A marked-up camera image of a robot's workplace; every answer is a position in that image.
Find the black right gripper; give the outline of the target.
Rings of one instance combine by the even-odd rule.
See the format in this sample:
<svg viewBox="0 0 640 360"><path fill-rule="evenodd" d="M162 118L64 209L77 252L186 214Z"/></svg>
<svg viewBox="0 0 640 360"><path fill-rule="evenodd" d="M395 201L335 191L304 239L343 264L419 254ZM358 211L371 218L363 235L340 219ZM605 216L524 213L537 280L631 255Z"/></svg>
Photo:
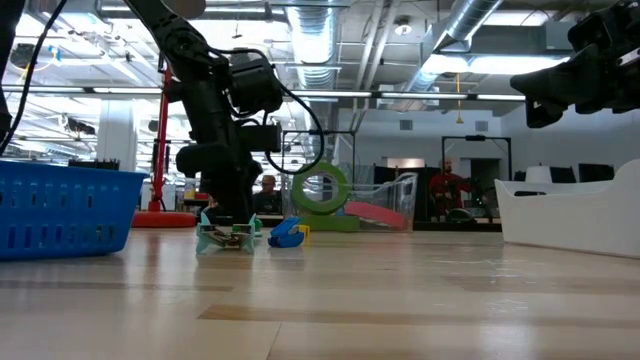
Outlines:
<svg viewBox="0 0 640 360"><path fill-rule="evenodd" d="M589 112L640 109L640 31L598 29L594 45L568 61L514 75L513 89L540 103L570 105L590 100Z"/></svg>

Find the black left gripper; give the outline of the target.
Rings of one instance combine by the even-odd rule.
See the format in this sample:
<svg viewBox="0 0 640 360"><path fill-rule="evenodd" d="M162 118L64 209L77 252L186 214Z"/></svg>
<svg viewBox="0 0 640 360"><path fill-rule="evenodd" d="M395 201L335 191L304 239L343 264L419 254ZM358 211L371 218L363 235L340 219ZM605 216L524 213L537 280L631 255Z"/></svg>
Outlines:
<svg viewBox="0 0 640 360"><path fill-rule="evenodd" d="M250 153L220 143L188 145L177 153L176 165L188 178L201 174L212 216L228 216L234 223L246 224L254 215L251 190L262 167Z"/></svg>

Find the blue mini stapler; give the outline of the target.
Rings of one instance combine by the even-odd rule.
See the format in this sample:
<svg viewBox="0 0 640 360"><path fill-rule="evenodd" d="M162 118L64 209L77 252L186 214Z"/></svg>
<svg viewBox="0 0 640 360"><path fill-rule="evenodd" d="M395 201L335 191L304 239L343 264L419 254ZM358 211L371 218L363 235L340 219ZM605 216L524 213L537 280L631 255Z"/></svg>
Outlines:
<svg viewBox="0 0 640 360"><path fill-rule="evenodd" d="M270 231L268 244L275 248L295 248L300 246L305 239L305 234L299 230L299 222L300 219L298 217L284 219Z"/></svg>

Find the green tape roll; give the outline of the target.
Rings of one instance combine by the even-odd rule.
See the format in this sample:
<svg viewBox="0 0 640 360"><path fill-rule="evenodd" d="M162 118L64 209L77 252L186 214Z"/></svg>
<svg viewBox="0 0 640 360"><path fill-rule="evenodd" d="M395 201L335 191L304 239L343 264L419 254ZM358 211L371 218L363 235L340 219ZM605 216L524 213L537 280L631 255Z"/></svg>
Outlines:
<svg viewBox="0 0 640 360"><path fill-rule="evenodd" d="M307 215L300 218L299 224L308 226L315 232L358 232L360 230L360 218L348 215Z"/></svg>
<svg viewBox="0 0 640 360"><path fill-rule="evenodd" d="M329 175L335 180L337 194L330 200L315 201L310 199L304 193L304 182L309 177L315 177L319 175ZM319 162L310 170L301 174L297 174L293 177L291 197L293 202L300 209L316 215L327 215L335 212L347 202L349 191L350 186L347 183L347 179L339 168L330 163Z"/></svg>

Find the pink tape roll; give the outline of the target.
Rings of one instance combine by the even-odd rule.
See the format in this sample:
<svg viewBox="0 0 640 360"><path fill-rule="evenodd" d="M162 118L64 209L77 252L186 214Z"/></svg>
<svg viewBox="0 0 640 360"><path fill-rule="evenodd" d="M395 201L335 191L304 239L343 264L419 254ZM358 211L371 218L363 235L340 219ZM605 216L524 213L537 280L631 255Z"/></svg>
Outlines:
<svg viewBox="0 0 640 360"><path fill-rule="evenodd" d="M407 218L403 214L366 202L347 202L344 205L344 213L350 216L373 220L396 230L404 230L407 225Z"/></svg>

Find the teal staple remover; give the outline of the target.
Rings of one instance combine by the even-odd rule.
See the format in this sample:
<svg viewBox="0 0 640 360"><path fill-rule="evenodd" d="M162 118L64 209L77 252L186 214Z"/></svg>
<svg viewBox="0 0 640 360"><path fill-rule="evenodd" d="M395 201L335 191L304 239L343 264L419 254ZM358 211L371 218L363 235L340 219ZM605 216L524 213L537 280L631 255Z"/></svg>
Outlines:
<svg viewBox="0 0 640 360"><path fill-rule="evenodd" d="M255 240L257 237L254 236L251 218L248 224L234 224L231 231L225 233L213 225L208 216L202 212L200 215L200 223L196 226L196 235L198 238L196 253L200 254L212 245L221 248L237 247L247 253L253 253L255 251Z"/></svg>

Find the person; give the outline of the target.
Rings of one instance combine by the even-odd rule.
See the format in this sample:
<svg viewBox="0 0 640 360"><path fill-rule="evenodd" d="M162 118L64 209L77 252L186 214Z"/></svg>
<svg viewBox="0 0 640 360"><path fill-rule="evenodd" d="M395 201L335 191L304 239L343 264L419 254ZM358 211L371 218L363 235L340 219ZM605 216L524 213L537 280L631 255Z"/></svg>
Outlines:
<svg viewBox="0 0 640 360"><path fill-rule="evenodd" d="M281 215L282 195L275 189L276 179L273 175L264 175L261 179L261 190L253 195L253 210L257 214Z"/></svg>
<svg viewBox="0 0 640 360"><path fill-rule="evenodd" d="M436 218L444 220L449 211L463 207L462 193L471 193L472 184L468 178L453 173L453 161L445 158L442 172L434 175L429 182L429 191L434 201Z"/></svg>

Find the white chair back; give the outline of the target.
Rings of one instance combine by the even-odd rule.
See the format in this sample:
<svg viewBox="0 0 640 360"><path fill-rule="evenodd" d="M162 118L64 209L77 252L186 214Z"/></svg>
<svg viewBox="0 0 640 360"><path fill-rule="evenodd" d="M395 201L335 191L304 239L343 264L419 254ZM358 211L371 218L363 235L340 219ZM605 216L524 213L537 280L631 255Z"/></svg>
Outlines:
<svg viewBox="0 0 640 360"><path fill-rule="evenodd" d="M553 182L551 168L548 166L528 167L525 174L527 183L549 184Z"/></svg>

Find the white plastic tray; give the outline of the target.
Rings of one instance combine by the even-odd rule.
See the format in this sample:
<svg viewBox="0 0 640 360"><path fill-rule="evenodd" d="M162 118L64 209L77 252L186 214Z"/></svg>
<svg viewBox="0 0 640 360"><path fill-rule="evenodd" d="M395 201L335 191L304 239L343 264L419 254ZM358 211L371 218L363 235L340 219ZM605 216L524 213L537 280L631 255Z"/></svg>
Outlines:
<svg viewBox="0 0 640 360"><path fill-rule="evenodd" d="M640 159L610 181L495 188L508 243L640 259Z"/></svg>

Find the white column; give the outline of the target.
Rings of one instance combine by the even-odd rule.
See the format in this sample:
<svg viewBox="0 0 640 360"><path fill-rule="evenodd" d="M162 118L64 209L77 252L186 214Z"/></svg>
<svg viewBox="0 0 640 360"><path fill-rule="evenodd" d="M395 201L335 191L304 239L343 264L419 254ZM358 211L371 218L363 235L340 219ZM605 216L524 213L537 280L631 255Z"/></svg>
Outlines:
<svg viewBox="0 0 640 360"><path fill-rule="evenodd" d="M96 157L118 160L121 171L135 171L138 127L132 100L102 100Z"/></svg>

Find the long ceiling light strip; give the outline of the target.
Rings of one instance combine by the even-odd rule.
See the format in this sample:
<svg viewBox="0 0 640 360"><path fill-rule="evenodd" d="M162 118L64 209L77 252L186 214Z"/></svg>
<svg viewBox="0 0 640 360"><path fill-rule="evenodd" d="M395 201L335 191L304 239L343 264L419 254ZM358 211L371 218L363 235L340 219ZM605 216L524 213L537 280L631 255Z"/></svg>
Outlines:
<svg viewBox="0 0 640 360"><path fill-rule="evenodd" d="M50 95L126 95L136 98L159 96L160 88L155 87L69 87L69 86L35 86L30 88L33 94ZM523 95L481 94L481 93L445 93L445 92L383 92L383 91L342 91L342 90L292 90L301 98L368 98L389 100L460 100L489 102L524 102Z"/></svg>

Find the clear plastic container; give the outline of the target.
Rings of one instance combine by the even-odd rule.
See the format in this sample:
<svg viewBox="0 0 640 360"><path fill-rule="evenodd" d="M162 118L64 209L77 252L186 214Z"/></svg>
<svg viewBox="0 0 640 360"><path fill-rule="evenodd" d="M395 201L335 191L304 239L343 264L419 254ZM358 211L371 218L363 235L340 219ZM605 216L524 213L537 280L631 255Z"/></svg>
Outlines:
<svg viewBox="0 0 640 360"><path fill-rule="evenodd" d="M282 177L281 191L284 216L287 218L298 217L300 219L302 216L316 215L300 209L293 202L291 197L293 177L294 176L291 175L284 175ZM346 175L345 177L350 186L347 202L359 201L382 206L401 213L407 218L406 228L404 230L396 230L382 223L359 217L360 230L358 232L404 233L413 230L418 180L418 176L415 173L401 174L395 179L382 184L352 184ZM327 201L337 194L335 180L329 175L309 177L304 182L303 189L304 193L315 201ZM344 205L335 212L327 215L346 215L344 213Z"/></svg>

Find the blue plastic basket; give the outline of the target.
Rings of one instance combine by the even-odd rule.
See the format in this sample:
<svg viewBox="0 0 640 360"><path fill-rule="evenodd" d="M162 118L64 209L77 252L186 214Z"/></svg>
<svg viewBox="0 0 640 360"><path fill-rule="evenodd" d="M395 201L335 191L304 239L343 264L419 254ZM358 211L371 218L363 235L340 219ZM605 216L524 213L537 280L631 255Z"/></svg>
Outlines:
<svg viewBox="0 0 640 360"><path fill-rule="evenodd" d="M0 161L0 261L123 250L145 178Z"/></svg>

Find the black metal stand frame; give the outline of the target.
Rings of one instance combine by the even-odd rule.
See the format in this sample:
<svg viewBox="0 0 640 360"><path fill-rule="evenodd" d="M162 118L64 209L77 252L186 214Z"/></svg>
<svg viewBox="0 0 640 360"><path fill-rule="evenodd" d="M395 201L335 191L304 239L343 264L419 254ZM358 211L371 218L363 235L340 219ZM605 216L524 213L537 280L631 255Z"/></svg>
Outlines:
<svg viewBox="0 0 640 360"><path fill-rule="evenodd" d="M498 141L506 143L507 179L514 179L512 161L512 141L510 137L487 137L484 135L443 136L441 139L442 161L445 161L445 144L447 140L464 140L465 142L491 141L500 148ZM454 231L501 232L497 201L491 202L490 192L497 194L496 187L484 186L479 177L452 180L449 183L450 198L445 211L445 223Z"/></svg>

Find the silver ceiling duct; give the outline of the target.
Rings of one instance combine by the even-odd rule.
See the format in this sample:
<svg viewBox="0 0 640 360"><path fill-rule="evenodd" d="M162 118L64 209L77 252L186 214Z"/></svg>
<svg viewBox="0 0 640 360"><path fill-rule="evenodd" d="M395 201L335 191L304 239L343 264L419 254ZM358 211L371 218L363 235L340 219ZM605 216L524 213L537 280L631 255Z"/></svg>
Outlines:
<svg viewBox="0 0 640 360"><path fill-rule="evenodd" d="M338 70L337 35L339 10L332 7L308 5L285 9L290 24L291 45L296 63L298 87L301 90L334 90ZM337 100L305 100L317 116L323 130L337 129ZM333 163L336 135L325 135L322 161Z"/></svg>
<svg viewBox="0 0 640 360"><path fill-rule="evenodd" d="M445 57L437 52L451 45L468 51L472 38L504 0L455 0L450 15L431 24L420 43L422 64L403 86L404 92L427 92L443 73Z"/></svg>

